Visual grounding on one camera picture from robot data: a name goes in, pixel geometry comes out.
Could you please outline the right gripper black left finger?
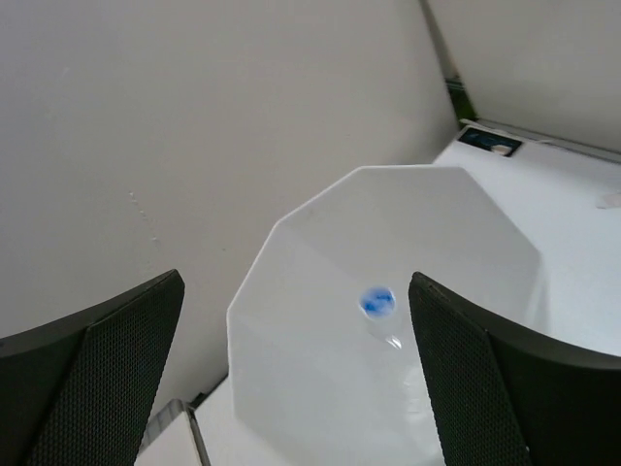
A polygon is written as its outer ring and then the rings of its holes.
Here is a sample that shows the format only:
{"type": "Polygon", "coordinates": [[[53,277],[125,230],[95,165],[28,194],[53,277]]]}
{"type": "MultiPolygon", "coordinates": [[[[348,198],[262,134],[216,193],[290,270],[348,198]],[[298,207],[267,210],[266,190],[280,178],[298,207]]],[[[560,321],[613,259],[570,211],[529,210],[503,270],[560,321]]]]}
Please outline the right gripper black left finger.
{"type": "Polygon", "coordinates": [[[2,464],[134,464],[184,289],[180,273],[170,270],[2,338],[2,464]]]}

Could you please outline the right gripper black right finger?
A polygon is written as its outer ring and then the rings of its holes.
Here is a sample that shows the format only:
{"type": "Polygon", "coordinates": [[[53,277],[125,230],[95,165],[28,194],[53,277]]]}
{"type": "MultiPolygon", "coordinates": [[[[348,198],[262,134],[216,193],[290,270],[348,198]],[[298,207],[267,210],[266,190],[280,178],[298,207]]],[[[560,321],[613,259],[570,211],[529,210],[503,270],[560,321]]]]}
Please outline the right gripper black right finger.
{"type": "Polygon", "coordinates": [[[619,357],[545,336],[420,272],[409,308],[445,464],[619,464],[619,357]]]}

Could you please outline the clear unlabelled plastic bottle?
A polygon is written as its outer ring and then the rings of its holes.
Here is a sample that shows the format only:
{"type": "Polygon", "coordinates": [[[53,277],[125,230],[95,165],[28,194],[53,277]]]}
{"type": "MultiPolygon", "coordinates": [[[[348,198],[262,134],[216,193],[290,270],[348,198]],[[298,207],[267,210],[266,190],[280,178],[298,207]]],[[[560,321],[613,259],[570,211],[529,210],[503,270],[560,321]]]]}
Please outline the clear unlabelled plastic bottle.
{"type": "Polygon", "coordinates": [[[403,370],[420,365],[409,307],[400,306],[391,288],[368,288],[359,308],[368,333],[366,345],[378,364],[403,370]]]}

